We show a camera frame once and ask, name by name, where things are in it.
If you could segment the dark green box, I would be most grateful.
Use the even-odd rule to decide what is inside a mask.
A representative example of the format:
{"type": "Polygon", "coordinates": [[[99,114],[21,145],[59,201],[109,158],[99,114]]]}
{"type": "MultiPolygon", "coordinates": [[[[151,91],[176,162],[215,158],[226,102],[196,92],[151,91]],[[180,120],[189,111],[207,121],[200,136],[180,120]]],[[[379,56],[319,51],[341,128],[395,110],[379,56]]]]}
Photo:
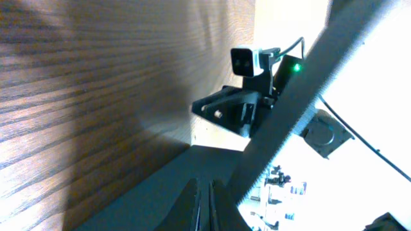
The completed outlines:
{"type": "Polygon", "coordinates": [[[380,21],[387,1],[333,1],[325,30],[302,70],[293,74],[263,124],[243,151],[194,145],[80,226],[81,230],[154,230],[187,182],[201,192],[200,229],[209,230],[209,183],[221,180],[238,205],[259,181],[289,136],[317,113],[315,100],[338,69],[380,21]]]}

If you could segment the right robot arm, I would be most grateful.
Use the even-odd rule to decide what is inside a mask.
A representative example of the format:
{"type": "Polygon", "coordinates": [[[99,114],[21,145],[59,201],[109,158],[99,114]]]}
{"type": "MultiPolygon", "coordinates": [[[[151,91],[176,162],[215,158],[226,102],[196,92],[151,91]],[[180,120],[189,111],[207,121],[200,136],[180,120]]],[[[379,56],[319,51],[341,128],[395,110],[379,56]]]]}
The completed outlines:
{"type": "MultiPolygon", "coordinates": [[[[290,55],[284,55],[275,74],[268,57],[261,60],[264,63],[262,74],[244,78],[240,88],[224,85],[220,91],[194,101],[192,112],[239,136],[252,138],[292,75],[302,70],[302,59],[290,55]]],[[[341,123],[321,109],[298,136],[324,158],[353,138],[341,123]]]]}

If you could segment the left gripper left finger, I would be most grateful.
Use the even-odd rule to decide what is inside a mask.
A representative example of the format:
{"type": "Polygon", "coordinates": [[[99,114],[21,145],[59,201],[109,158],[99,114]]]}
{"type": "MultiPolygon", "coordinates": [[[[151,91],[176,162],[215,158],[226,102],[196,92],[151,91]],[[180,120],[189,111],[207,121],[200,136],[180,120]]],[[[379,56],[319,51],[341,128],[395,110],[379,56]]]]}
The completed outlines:
{"type": "Polygon", "coordinates": [[[155,231],[198,231],[200,229],[201,192],[198,180],[190,179],[167,216],[154,229],[155,231]]]}

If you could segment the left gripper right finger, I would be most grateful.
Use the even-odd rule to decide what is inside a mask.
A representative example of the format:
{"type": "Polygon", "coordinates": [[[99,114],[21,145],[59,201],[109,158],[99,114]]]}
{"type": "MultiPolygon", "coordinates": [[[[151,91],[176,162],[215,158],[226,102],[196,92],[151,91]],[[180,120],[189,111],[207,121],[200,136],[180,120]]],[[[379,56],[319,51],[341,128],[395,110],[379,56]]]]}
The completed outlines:
{"type": "Polygon", "coordinates": [[[221,180],[209,183],[209,230],[251,231],[221,180]]]}

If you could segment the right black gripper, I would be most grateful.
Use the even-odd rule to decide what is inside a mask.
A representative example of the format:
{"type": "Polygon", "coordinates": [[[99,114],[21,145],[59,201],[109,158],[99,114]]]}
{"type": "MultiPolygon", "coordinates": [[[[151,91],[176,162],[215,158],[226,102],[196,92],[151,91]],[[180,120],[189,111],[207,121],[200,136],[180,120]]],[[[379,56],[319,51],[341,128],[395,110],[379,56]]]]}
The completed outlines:
{"type": "Polygon", "coordinates": [[[245,138],[251,138],[277,101],[274,77],[264,72],[244,78],[241,88],[224,85],[210,96],[192,103],[192,113],[245,138]]]}

